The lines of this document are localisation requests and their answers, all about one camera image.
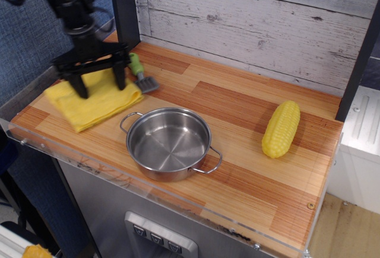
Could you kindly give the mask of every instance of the black robotic arm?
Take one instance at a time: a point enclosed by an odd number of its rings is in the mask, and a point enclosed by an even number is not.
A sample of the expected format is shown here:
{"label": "black robotic arm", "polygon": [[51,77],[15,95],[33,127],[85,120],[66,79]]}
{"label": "black robotic arm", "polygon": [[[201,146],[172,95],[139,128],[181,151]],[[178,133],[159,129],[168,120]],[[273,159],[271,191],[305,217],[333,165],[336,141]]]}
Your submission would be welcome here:
{"label": "black robotic arm", "polygon": [[[20,6],[25,0],[6,0]],[[52,64],[61,78],[68,80],[82,98],[88,98],[81,75],[106,68],[113,69],[120,90],[125,88],[124,68],[129,64],[126,43],[105,43],[97,39],[96,24],[91,16],[94,0],[47,0],[57,18],[62,19],[64,32],[74,48],[55,58]]]}

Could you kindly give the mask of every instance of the gray spatula head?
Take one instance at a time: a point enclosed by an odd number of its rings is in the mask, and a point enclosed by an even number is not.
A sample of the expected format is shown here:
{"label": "gray spatula head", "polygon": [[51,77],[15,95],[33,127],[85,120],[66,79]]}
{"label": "gray spatula head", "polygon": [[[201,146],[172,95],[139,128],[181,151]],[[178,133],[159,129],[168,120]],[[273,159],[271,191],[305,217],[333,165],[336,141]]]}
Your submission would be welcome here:
{"label": "gray spatula head", "polygon": [[160,85],[153,77],[144,77],[143,75],[141,77],[140,75],[142,75],[142,73],[137,74],[138,79],[135,81],[135,84],[138,88],[140,88],[143,94],[152,92],[159,88]]}

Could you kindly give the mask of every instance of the pot handle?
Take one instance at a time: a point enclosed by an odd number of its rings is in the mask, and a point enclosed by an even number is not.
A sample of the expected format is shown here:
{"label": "pot handle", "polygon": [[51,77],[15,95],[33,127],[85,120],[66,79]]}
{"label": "pot handle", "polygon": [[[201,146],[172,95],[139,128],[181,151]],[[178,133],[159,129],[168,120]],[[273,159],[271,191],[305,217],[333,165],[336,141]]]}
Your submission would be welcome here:
{"label": "pot handle", "polygon": [[212,146],[210,146],[210,148],[213,150],[213,151],[215,151],[216,153],[218,153],[219,154],[219,157],[220,157],[220,159],[219,159],[219,162],[218,162],[218,164],[213,168],[213,169],[211,169],[210,171],[203,171],[203,170],[200,170],[200,169],[196,169],[196,168],[191,168],[191,169],[193,169],[194,171],[196,171],[196,172],[200,172],[200,173],[203,173],[203,174],[210,174],[211,172],[213,172],[213,171],[215,171],[215,170],[217,170],[218,168],[219,168],[219,166],[220,166],[220,164],[221,164],[221,161],[222,161],[222,158],[223,158],[223,156],[221,155],[221,153],[218,151],[218,150],[216,150],[215,148],[213,148]]}
{"label": "pot handle", "polygon": [[144,115],[144,114],[139,113],[139,112],[133,112],[133,113],[130,113],[129,115],[125,116],[124,119],[121,120],[121,122],[120,122],[120,128],[121,128],[122,131],[125,132],[126,134],[128,134],[128,131],[125,130],[125,129],[123,128],[123,123],[124,123],[124,121],[125,121],[127,118],[129,118],[130,116],[133,116],[134,114],[139,114],[140,116],[143,116],[143,115]]}

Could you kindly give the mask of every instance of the metal pot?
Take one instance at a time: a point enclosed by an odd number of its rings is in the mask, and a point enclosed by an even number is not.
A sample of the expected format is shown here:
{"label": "metal pot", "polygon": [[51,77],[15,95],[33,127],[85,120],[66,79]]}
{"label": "metal pot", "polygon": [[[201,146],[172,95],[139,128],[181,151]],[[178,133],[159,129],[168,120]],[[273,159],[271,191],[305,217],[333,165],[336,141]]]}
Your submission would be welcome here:
{"label": "metal pot", "polygon": [[[129,130],[122,125],[132,115],[141,117]],[[161,108],[146,114],[131,113],[120,122],[127,134],[126,147],[138,168],[157,181],[179,181],[196,172],[210,174],[221,164],[221,153],[211,146],[211,132],[196,113],[182,108]],[[199,168],[211,148],[218,164],[210,171]]]}

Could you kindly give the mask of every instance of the spatula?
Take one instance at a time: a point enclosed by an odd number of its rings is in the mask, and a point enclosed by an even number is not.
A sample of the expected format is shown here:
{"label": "spatula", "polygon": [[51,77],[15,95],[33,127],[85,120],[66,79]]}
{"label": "spatula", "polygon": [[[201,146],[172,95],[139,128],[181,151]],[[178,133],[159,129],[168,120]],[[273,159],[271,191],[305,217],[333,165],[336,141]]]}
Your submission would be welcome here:
{"label": "spatula", "polygon": [[136,53],[130,53],[131,63],[128,64],[132,74],[137,77],[135,84],[140,88],[143,94],[152,92],[159,88],[159,84],[153,77],[144,77],[144,67]]}

